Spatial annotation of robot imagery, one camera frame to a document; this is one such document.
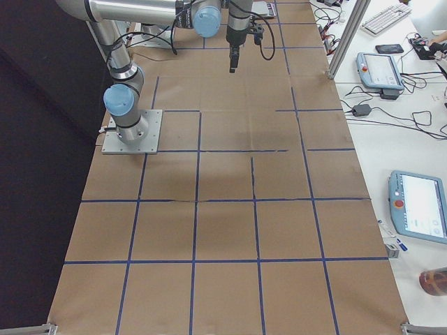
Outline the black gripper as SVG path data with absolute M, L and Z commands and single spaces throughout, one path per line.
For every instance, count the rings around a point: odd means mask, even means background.
M 226 29 L 226 41 L 230 46 L 230 67 L 229 72 L 234 73 L 238 68 L 240 58 L 240 46 L 245 43 L 250 28 L 237 30 L 232 27 Z

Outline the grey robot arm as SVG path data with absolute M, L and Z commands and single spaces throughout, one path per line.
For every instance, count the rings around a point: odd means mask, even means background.
M 174 32 L 179 29 L 193 29 L 202 38 L 211 38 L 221 25 L 222 10 L 228 10 L 226 41 L 229 44 L 229 72 L 234 73 L 239 64 L 240 47 L 247 35 L 256 33 L 253 23 L 252 1 L 162 1 L 162 7 L 154 15 L 138 19 L 142 30 L 152 38 L 157 33 L 169 33 L 166 39 L 173 53 Z
M 148 121 L 138 110 L 144 84 L 142 69 L 131 59 L 117 22 L 194 29 L 203 38 L 213 37 L 221 24 L 221 1 L 58 1 L 69 15 L 89 24 L 102 51 L 113 86 L 104 103 L 116 125 L 116 136 L 125 144 L 147 137 Z

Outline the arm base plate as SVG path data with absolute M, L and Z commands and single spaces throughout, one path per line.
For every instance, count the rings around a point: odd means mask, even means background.
M 103 154 L 156 154 L 163 110 L 139 110 L 140 121 L 132 128 L 120 128 L 110 117 L 104 127 Z

